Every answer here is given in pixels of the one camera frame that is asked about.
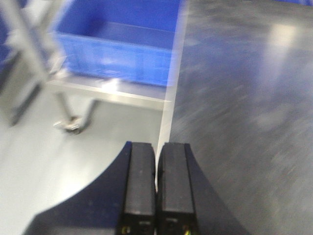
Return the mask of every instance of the blue plastic crate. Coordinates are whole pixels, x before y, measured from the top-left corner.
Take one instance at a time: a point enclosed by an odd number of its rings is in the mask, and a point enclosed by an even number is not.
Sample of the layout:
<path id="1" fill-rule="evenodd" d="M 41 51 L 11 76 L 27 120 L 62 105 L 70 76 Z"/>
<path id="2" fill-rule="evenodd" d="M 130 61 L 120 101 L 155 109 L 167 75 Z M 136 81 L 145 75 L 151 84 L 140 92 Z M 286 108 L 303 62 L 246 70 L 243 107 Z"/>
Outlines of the blue plastic crate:
<path id="1" fill-rule="evenodd" d="M 276 0 L 276 1 L 284 1 L 284 2 L 307 5 L 307 6 L 313 6 L 313 0 Z"/>
<path id="2" fill-rule="evenodd" d="M 74 73 L 166 86 L 180 0 L 71 0 L 53 26 Z"/>

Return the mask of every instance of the gray floor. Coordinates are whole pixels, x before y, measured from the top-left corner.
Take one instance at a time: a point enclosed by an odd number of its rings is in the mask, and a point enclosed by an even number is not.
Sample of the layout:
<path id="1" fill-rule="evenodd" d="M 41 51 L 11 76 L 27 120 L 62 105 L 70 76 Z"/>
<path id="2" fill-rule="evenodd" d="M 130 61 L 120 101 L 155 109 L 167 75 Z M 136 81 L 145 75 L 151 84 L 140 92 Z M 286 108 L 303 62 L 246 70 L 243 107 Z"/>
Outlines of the gray floor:
<path id="1" fill-rule="evenodd" d="M 171 141 L 254 235 L 313 231 L 313 7 L 190 0 Z"/>
<path id="2" fill-rule="evenodd" d="M 77 96 L 70 101 L 77 114 L 89 103 Z M 88 129 L 71 136 L 52 127 L 55 107 L 43 91 L 16 126 L 0 119 L 1 235 L 22 234 L 35 213 L 89 184 L 126 141 L 157 147 L 161 111 L 100 103 Z"/>

